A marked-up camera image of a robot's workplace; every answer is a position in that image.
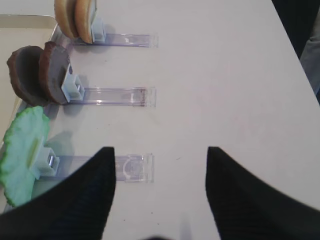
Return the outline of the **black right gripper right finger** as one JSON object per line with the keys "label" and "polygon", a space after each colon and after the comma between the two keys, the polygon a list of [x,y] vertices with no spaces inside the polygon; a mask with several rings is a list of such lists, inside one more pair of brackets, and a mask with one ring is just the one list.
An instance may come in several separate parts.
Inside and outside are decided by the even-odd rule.
{"label": "black right gripper right finger", "polygon": [[318,240],[320,212],[271,187],[219,147],[207,152],[205,190],[222,240]]}

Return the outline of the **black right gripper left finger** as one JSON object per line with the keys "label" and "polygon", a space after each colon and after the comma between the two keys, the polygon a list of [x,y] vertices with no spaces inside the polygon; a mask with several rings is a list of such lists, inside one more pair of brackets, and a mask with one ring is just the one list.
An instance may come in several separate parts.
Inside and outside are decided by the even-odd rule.
{"label": "black right gripper left finger", "polygon": [[115,151],[101,148],[52,189],[0,216],[2,240],[100,240],[116,189]]}

